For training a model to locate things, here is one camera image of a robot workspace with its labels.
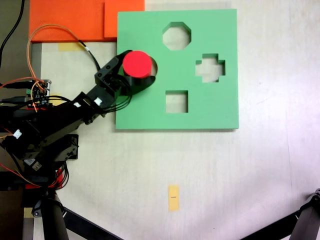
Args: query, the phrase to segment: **white table surface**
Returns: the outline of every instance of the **white table surface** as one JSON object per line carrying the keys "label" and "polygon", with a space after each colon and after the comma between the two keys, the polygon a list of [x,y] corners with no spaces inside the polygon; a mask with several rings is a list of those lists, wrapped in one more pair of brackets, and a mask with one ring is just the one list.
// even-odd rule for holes
{"label": "white table surface", "polygon": [[[320,187],[320,1],[195,1],[146,0],[146,10],[238,10],[239,129],[115,131],[107,114],[78,129],[79,159],[68,161],[69,183],[57,192],[125,240],[238,240]],[[101,65],[116,54],[116,43],[88,46]],[[95,72],[85,52],[42,45],[41,78],[53,93],[86,93]],[[180,187],[175,212],[169,185]]]}

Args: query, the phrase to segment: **orange board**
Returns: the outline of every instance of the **orange board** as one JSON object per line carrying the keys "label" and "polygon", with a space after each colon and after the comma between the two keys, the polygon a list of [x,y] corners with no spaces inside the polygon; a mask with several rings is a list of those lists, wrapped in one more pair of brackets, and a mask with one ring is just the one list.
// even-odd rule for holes
{"label": "orange board", "polygon": [[[144,11],[145,0],[30,0],[29,36],[44,24],[69,28],[84,42],[117,40],[118,12]],[[76,42],[67,31],[40,30],[33,43]]]}
{"label": "orange board", "polygon": [[[104,40],[105,0],[30,0],[29,36],[44,24],[69,28],[83,41]],[[68,32],[54,27],[40,30],[32,42],[75,42]]]}
{"label": "orange board", "polygon": [[118,12],[138,12],[145,10],[145,0],[105,0],[104,38],[114,42],[118,35]]}

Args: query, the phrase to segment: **black stand leg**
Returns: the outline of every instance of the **black stand leg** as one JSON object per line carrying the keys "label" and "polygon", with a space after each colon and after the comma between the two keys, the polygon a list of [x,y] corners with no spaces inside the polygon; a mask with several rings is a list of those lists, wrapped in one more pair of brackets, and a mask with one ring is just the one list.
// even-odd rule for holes
{"label": "black stand leg", "polygon": [[316,240],[320,227],[320,189],[312,194],[300,210],[276,221],[242,240]]}
{"label": "black stand leg", "polygon": [[45,240],[69,240],[61,205],[51,199],[43,200],[41,214]]}
{"label": "black stand leg", "polygon": [[295,228],[300,211],[296,211],[265,228],[252,233],[242,240],[281,240],[289,236]]}
{"label": "black stand leg", "polygon": [[64,211],[66,228],[87,240],[123,240],[67,208]]}
{"label": "black stand leg", "polygon": [[320,227],[320,214],[313,206],[304,209],[291,234],[290,240],[316,240]]}

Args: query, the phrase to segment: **circuit board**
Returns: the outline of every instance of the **circuit board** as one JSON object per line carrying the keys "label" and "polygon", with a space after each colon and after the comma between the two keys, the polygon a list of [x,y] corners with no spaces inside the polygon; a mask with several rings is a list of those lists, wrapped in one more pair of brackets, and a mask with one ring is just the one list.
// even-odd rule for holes
{"label": "circuit board", "polygon": [[[39,82],[39,85],[44,89],[44,91],[42,91],[37,85],[33,88],[32,91],[32,98],[33,99],[38,99],[38,98],[42,98],[42,97],[48,97],[50,96],[50,86],[51,86],[51,81],[46,79],[43,80],[44,83]],[[27,88],[26,89],[26,96],[28,99],[31,99],[31,88]],[[49,99],[43,99],[41,101],[35,102],[35,107],[36,108],[47,108],[47,107],[51,107],[52,103],[50,103]],[[28,105],[28,108],[33,108],[34,106],[32,104]]]}

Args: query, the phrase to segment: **green shape sorter board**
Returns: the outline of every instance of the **green shape sorter board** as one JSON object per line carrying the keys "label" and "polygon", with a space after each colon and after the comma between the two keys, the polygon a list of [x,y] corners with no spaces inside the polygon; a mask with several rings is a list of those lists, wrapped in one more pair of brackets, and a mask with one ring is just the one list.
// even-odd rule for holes
{"label": "green shape sorter board", "polygon": [[[191,42],[182,50],[163,43],[169,27],[182,26]],[[117,53],[146,52],[157,64],[155,83],[116,113],[116,128],[127,130],[237,129],[237,10],[119,12]],[[218,82],[203,82],[196,64],[205,56],[224,63]],[[166,93],[187,93],[187,112],[166,112]]]}

